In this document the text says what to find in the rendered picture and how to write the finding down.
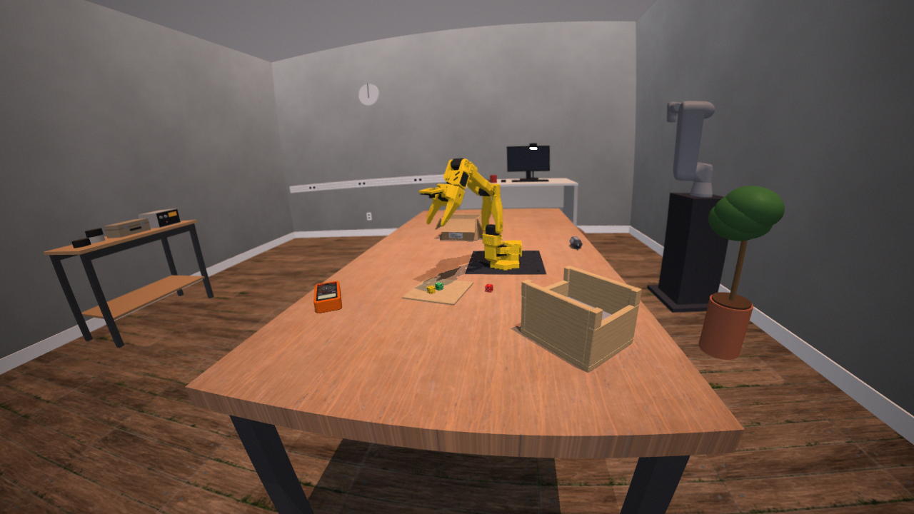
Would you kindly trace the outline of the orange digital multimeter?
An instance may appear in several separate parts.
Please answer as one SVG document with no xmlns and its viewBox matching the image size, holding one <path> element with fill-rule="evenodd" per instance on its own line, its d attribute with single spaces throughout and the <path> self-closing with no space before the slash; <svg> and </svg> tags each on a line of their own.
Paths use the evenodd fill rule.
<svg viewBox="0 0 914 514">
<path fill-rule="evenodd" d="M 339 295 L 339 282 L 316 284 L 314 292 L 314 306 L 316 313 L 336 311 L 342 308 L 341 294 Z"/>
</svg>

